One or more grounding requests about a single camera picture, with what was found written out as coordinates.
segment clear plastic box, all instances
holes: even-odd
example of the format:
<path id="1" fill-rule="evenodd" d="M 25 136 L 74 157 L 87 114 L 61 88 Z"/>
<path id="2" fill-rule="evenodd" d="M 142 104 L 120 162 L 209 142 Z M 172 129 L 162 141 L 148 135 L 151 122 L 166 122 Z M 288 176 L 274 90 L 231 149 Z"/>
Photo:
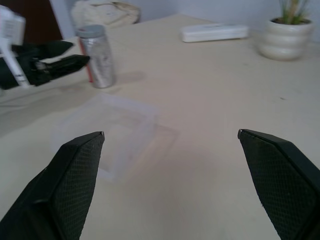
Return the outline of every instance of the clear plastic box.
<path id="1" fill-rule="evenodd" d="M 158 111 L 147 104 L 100 93 L 59 122 L 52 132 L 52 150 L 92 132 L 104 131 L 98 176 L 120 178 L 155 134 Z"/>

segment white ceramic pot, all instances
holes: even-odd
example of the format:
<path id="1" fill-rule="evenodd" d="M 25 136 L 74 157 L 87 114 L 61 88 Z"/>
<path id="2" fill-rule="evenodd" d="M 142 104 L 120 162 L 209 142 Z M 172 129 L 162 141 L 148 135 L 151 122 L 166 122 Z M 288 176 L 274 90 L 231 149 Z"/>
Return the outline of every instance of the white ceramic pot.
<path id="1" fill-rule="evenodd" d="M 289 61 L 300 58 L 313 32 L 311 21 L 300 25 L 279 24 L 269 21 L 258 43 L 258 50 L 267 58 Z"/>

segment tabletop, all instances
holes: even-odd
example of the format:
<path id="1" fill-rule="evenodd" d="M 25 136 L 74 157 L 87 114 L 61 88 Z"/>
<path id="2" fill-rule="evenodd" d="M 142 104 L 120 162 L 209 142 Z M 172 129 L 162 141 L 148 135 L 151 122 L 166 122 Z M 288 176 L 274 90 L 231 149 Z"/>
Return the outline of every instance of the tabletop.
<path id="1" fill-rule="evenodd" d="M 280 62 L 260 56 L 254 38 L 180 41 L 181 27 L 203 23 L 174 15 L 110 30 L 113 87 L 92 88 L 81 70 L 29 92 L 6 92 L 0 217 L 54 156 L 52 127 L 102 91 L 155 106 L 158 125 L 123 180 L 97 179 L 82 240 L 278 240 L 237 133 L 289 140 L 320 168 L 320 47 Z"/>

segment silver canister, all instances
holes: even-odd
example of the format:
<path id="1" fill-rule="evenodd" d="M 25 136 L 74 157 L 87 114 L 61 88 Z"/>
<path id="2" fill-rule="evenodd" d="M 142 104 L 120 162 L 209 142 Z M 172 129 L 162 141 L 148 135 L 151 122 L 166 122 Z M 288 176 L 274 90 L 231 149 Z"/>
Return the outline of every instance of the silver canister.
<path id="1" fill-rule="evenodd" d="M 111 87 L 115 81 L 111 48 L 102 25 L 87 25 L 76 31 L 83 54 L 90 56 L 87 66 L 90 82 L 95 88 Z"/>

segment plastic lid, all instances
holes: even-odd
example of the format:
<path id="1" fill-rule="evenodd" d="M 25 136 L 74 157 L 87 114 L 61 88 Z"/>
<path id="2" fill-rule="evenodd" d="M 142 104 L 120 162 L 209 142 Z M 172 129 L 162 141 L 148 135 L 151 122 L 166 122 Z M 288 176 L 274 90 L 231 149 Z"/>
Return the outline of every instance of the plastic lid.
<path id="1" fill-rule="evenodd" d="M 98 38 L 105 35 L 105 28 L 102 25 L 87 25 L 78 28 L 76 35 L 84 39 Z"/>

